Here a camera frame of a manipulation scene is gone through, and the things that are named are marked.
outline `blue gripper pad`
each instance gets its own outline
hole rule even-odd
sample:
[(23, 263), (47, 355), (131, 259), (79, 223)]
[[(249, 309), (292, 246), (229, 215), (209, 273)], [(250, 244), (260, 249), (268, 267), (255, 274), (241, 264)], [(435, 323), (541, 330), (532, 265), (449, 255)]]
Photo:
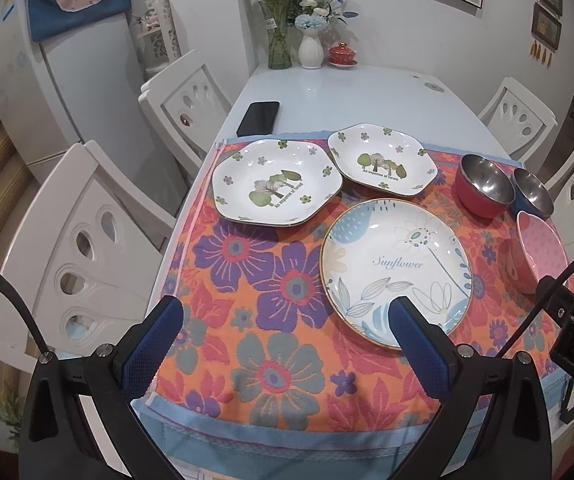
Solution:
[(180, 300), (165, 296), (145, 320), (131, 327), (118, 343), (119, 354), (126, 354), (122, 363), (121, 390), (127, 402), (139, 399), (146, 393), (182, 329), (183, 317)]
[(389, 328), (420, 385), (429, 397), (444, 402), (451, 386), (449, 364), (432, 342), (432, 327), (408, 298), (396, 298), (389, 305)]

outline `white plate with tree print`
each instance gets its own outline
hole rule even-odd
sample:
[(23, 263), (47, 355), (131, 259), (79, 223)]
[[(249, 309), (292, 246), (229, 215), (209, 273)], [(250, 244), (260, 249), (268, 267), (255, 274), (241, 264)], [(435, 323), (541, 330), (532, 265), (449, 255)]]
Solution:
[(328, 142), (344, 176), (398, 196), (416, 196), (438, 172), (420, 142), (391, 128), (358, 124), (332, 134)]
[(467, 311), (472, 277), (456, 235), (438, 217), (402, 200), (353, 206), (329, 229), (320, 274), (340, 317), (370, 341), (399, 349), (388, 306), (407, 296), (448, 334)]
[(329, 202), (342, 175), (312, 142), (263, 139), (223, 160), (211, 182), (225, 218), (287, 227), (307, 221)]

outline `screw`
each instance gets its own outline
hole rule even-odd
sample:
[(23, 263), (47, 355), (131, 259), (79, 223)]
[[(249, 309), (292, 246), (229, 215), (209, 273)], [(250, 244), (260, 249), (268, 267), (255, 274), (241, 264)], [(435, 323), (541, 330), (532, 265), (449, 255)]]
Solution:
[(38, 357), (38, 362), (41, 365), (44, 365), (44, 364), (48, 363), (49, 361), (51, 361), (52, 357), (53, 357), (53, 352), (45, 352), (44, 354), (40, 354), (40, 356)]
[(469, 359), (470, 357), (473, 357), (475, 353), (476, 352), (474, 351), (474, 349), (471, 348), (471, 346), (469, 346), (469, 345), (458, 346), (458, 354), (461, 357)]
[(531, 356), (526, 352), (518, 352), (517, 354), (518, 361), (520, 361), (524, 365), (528, 365), (531, 363)]
[(102, 343), (98, 348), (96, 348), (96, 355), (98, 357), (107, 357), (113, 352), (113, 345), (109, 343)]

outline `floral tablecloth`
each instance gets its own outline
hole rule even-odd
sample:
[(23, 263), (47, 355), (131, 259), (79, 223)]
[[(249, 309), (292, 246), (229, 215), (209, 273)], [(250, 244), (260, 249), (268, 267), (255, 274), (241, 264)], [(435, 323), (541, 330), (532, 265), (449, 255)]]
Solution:
[[(325, 140), (314, 142), (327, 149)], [(220, 160), (244, 145), (222, 147)], [(493, 356), (534, 304), (511, 286), (504, 270), (515, 221), (508, 214), (493, 221), (471, 215), (453, 189), (461, 155), (429, 153), (438, 173), (413, 202), (454, 230), (472, 268), (472, 300), (450, 337)], [(264, 460), (395, 455), (402, 442), (396, 432), (430, 420), (438, 402), (426, 396), (401, 352), (373, 345), (340, 320), (326, 300), (318, 267), (334, 220), (356, 202), (389, 195), (346, 180), (310, 221), (269, 228), (221, 218), (209, 182), (201, 186), (174, 240), (163, 290), (182, 301), (184, 327), (140, 405), (142, 413), (164, 423), (158, 440), (169, 438), (167, 428), (187, 437), (179, 457), (187, 462), (188, 442), (194, 441), (225, 448), (234, 443), (236, 453)], [(548, 358), (556, 335), (555, 324), (541, 314), (513, 351), (530, 352), (546, 378), (556, 370)], [(487, 403), (481, 399), (479, 408)], [(220, 472), (237, 476), (235, 467)]]

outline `hexagonal plate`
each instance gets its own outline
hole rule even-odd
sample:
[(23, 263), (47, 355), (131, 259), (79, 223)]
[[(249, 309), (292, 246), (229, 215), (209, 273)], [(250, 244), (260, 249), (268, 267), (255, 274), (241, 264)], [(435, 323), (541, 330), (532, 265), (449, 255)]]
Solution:
[(211, 183), (225, 218), (288, 227), (329, 202), (342, 187), (342, 175), (312, 142), (263, 139), (223, 160)]
[(338, 169), (359, 184), (398, 196), (415, 196), (438, 168), (411, 136), (375, 124), (357, 124), (329, 137)]

